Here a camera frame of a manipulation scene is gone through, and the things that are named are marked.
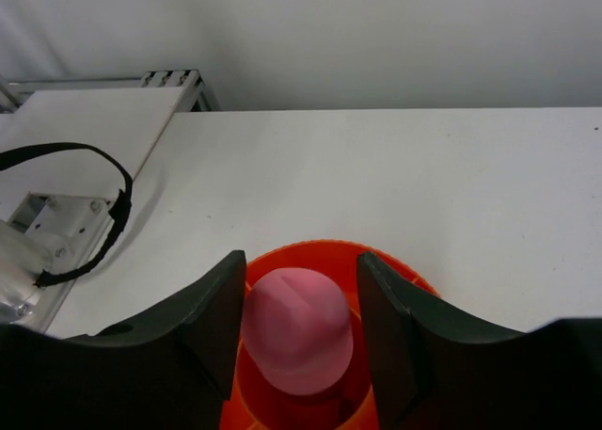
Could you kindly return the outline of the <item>pink capped clear bottle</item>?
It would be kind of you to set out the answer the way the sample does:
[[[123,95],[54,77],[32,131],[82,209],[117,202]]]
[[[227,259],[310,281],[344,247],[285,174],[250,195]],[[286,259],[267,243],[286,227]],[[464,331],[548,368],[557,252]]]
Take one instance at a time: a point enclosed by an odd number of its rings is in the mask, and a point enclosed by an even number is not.
[[[354,351],[351,310],[342,289],[305,268],[279,268],[261,277],[246,297],[241,330],[262,376],[290,395],[333,387]]]

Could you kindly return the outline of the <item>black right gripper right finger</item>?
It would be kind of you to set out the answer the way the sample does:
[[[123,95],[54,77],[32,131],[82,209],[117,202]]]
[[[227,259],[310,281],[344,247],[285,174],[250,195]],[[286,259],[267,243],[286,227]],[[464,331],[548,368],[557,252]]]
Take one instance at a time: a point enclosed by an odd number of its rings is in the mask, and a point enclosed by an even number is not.
[[[529,332],[462,311],[372,253],[357,259],[361,322],[384,429],[597,429],[601,322]]]

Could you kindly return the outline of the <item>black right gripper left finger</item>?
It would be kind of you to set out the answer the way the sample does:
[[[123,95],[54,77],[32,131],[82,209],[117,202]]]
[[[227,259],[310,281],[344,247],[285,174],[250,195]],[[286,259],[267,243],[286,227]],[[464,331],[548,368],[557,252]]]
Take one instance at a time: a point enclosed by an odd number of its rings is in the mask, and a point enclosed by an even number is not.
[[[245,281],[245,253],[234,250],[94,336],[2,326],[2,427],[217,428],[232,392]]]

